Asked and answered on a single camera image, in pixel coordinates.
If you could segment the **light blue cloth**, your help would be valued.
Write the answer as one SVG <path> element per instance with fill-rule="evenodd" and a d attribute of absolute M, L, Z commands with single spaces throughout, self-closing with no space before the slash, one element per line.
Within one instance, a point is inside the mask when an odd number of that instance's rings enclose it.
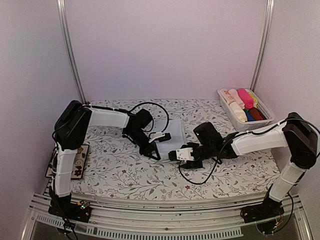
<path fill-rule="evenodd" d="M 160 138 L 156 139 L 156 137 L 160 136 L 160 131 L 165 127 L 166 123 L 166 119 L 156 120 L 153 126 L 154 133 L 152 133 L 149 137 L 151 140 L 153 140 L 154 143 L 156 143 L 161 161 L 167 161 L 169 159 L 168 153 L 170 151 L 180 149 L 182 145 L 185 145 L 187 143 L 184 123 L 181 119 L 169 120 L 166 130 L 162 133 L 162 137 L 164 137 L 165 134 L 170 134 L 169 140 L 160 142 Z"/>

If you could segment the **cream white towel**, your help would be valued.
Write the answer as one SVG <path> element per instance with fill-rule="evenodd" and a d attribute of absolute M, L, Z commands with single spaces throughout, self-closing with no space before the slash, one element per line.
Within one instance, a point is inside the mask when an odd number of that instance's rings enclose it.
<path fill-rule="evenodd" d="M 235 114 L 236 118 L 240 122 L 242 123 L 247 122 L 248 118 L 245 111 L 236 102 L 230 103 L 229 107 L 231 108 L 232 112 Z"/>

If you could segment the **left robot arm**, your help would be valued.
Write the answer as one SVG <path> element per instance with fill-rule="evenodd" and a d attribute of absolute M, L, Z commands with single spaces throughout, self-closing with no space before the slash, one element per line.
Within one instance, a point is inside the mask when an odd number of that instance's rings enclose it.
<path fill-rule="evenodd" d="M 156 161 L 161 159 L 154 140 L 143 129 L 152 121 L 149 111 L 132 113 L 125 109 L 85 105 L 72 100 L 54 125 L 52 138 L 56 145 L 53 165 L 51 199 L 55 209 L 63 216 L 74 213 L 71 203 L 71 176 L 78 149 L 84 143 L 89 127 L 115 127 L 122 129 L 124 138 L 139 148 L 139 154 Z"/>

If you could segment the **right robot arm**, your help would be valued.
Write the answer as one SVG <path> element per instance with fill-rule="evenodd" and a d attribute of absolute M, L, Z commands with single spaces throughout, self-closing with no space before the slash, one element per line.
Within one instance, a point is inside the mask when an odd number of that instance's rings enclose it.
<path fill-rule="evenodd" d="M 233 132 L 226 137 L 222 137 L 210 122 L 202 123 L 193 132 L 198 143 L 188 142 L 168 155 L 172 161 L 184 162 L 186 168 L 198 168 L 203 160 L 208 159 L 220 164 L 222 160 L 262 150 L 289 149 L 290 159 L 268 189 L 262 203 L 241 209 L 240 216 L 245 223 L 284 214 L 283 199 L 319 157 L 320 131 L 296 112 L 289 113 L 287 118 L 273 125 Z"/>

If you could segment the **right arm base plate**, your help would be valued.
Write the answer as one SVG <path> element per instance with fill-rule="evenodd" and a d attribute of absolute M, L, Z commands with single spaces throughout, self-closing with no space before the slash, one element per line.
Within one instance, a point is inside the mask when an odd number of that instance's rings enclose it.
<path fill-rule="evenodd" d="M 275 218 L 284 214 L 282 202 L 264 200 L 262 203 L 248 205 L 240 210 L 240 216 L 245 223 Z"/>

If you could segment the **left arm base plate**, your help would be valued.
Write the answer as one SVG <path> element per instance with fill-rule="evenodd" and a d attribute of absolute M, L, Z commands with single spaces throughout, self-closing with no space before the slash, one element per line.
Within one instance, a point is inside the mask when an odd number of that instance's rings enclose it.
<path fill-rule="evenodd" d="M 88 223 L 91 217 L 92 208 L 86 206 L 85 208 L 81 207 L 81 204 L 71 202 L 58 202 L 51 200 L 48 213 L 55 215 L 65 220 L 74 220 L 78 222 Z"/>

